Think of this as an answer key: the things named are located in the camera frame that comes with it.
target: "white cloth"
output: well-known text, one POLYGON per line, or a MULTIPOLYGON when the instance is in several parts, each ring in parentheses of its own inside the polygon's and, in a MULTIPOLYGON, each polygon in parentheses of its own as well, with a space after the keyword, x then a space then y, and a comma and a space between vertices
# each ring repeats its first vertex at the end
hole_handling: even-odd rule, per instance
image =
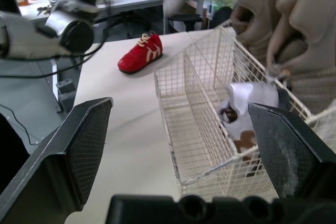
POLYGON ((240 140, 240 134, 244 131, 253 131, 252 121, 248 114, 250 103, 272 107, 277 107, 279 103, 277 89, 273 85, 263 82, 231 83, 226 87, 226 90, 229 97, 223 102, 222 109, 227 108, 230 104, 231 108, 236 111, 238 118, 232 123, 227 123, 223 115, 219 114, 219 116, 233 140, 240 140))

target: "shoe sole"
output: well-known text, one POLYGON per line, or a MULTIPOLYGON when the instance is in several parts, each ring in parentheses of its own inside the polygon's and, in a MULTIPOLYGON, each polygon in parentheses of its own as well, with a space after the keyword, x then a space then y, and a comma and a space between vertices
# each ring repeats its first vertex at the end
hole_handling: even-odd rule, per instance
POLYGON ((160 54, 159 56, 157 56, 154 60, 152 60, 152 61, 150 61, 150 62, 148 62, 148 64, 147 65, 145 65, 143 68, 140 68, 140 69, 138 69, 138 70, 136 70, 136 71, 124 71, 124 70, 121 70, 120 68, 119 68, 119 70, 120 70, 120 72, 123 72, 123 73, 125 73, 125 74, 129 74, 129 75, 132 75, 132 74, 135 74, 135 73, 138 73, 138 72, 140 72, 142 69, 144 69, 145 67, 147 67, 149 64, 151 64, 151 63, 153 63, 153 62, 155 62, 155 61, 157 61, 157 60, 159 60, 159 59, 161 59, 161 57, 163 56, 163 54, 160 54))

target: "white wire basket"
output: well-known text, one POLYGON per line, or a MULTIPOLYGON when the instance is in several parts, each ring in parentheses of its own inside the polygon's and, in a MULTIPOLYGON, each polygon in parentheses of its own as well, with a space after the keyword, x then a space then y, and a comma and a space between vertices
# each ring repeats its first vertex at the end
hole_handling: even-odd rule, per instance
MULTIPOLYGON (((258 147, 238 153, 217 114, 228 96, 225 85, 266 80, 264 67, 235 39, 231 28, 216 28, 164 62, 154 76, 183 195, 199 195, 208 201, 216 196, 276 197, 258 147)), ((279 81, 275 86, 286 89, 279 81)), ((290 111, 309 123, 336 150, 335 109, 313 116, 288 93, 290 111)))

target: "cable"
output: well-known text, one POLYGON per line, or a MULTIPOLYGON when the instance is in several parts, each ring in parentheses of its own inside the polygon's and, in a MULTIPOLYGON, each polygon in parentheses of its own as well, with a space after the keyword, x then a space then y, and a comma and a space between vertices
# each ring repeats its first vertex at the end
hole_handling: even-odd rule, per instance
MULTIPOLYGON (((106 24, 106 28, 103 30, 108 30, 109 26, 110 26, 110 23, 111 23, 111 13, 112 13, 112 10, 111 10, 111 3, 110 3, 110 0, 105 0, 105 2, 108 2, 109 5, 107 8, 108 10, 108 16, 110 17, 107 24, 106 24)), ((11 76, 11 75, 0 75, 0 78, 11 78, 11 79, 38 79, 38 78, 45 78, 45 77, 48 77, 48 76, 53 76, 55 74, 59 74, 59 73, 62 73, 62 72, 65 72, 65 71, 68 71, 68 70, 71 70, 71 69, 74 69, 82 64, 84 64, 85 62, 87 62, 88 60, 90 60, 94 55, 95 53, 100 50, 102 48, 102 46, 105 44, 107 38, 109 37, 109 33, 108 32, 103 32, 103 40, 102 42, 99 44, 99 46, 94 49, 93 51, 87 53, 87 54, 84 54, 84 55, 79 55, 79 56, 76 56, 76 57, 86 57, 88 56, 88 58, 86 58, 85 60, 83 60, 82 62, 76 64, 76 65, 73 65, 71 67, 68 67, 68 68, 63 68, 63 69, 60 69, 58 71, 55 71, 55 72, 51 72, 51 73, 48 73, 48 74, 41 74, 41 75, 38 75, 38 76, 11 76)))
POLYGON ((21 124, 20 121, 16 118, 14 111, 13 111, 12 109, 6 107, 5 105, 2 105, 2 104, 0 104, 0 107, 3 107, 3 108, 5 108, 5 109, 11 111, 11 113, 13 114, 13 117, 14 117, 15 121, 16 121, 18 124, 20 124, 21 127, 25 130, 25 132, 26 132, 26 134, 27 134, 27 137, 28 137, 29 144, 30 144, 30 145, 38 145, 38 143, 37 143, 37 144, 32 144, 32 143, 31 143, 31 141, 30 141, 30 137, 29 137, 29 134, 28 134, 28 131, 27 131, 26 127, 24 127, 23 124, 21 124))

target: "table surface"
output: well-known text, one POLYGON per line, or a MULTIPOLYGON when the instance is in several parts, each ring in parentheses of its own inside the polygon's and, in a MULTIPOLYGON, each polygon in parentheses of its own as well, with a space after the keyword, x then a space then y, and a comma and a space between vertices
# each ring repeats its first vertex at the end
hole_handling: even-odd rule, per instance
POLYGON ((103 224, 114 194, 169 195, 179 199, 181 189, 171 163, 153 70, 205 34, 200 31, 160 36, 163 58, 132 76, 121 73, 117 63, 138 39, 108 42, 82 66, 75 104, 112 97, 114 106, 88 203, 66 224, 103 224))
MULTIPOLYGON (((111 8, 112 10, 115 10, 115 12, 118 12, 118 8, 123 8, 126 6, 132 6, 134 5, 134 9, 141 8, 141 5, 145 5, 148 3, 156 3, 156 5, 162 5, 163 0, 110 0, 111 1, 111 8)), ((39 20, 45 20, 48 18, 48 14, 45 15, 41 13, 37 16, 37 8, 44 7, 49 4, 48 0, 37 0, 32 1, 30 5, 28 6, 20 6, 20 12, 22 16, 25 18, 28 18, 30 20, 39 21, 39 20)), ((97 8, 99 11, 105 10, 107 7, 105 4, 99 4, 97 5, 97 8)))

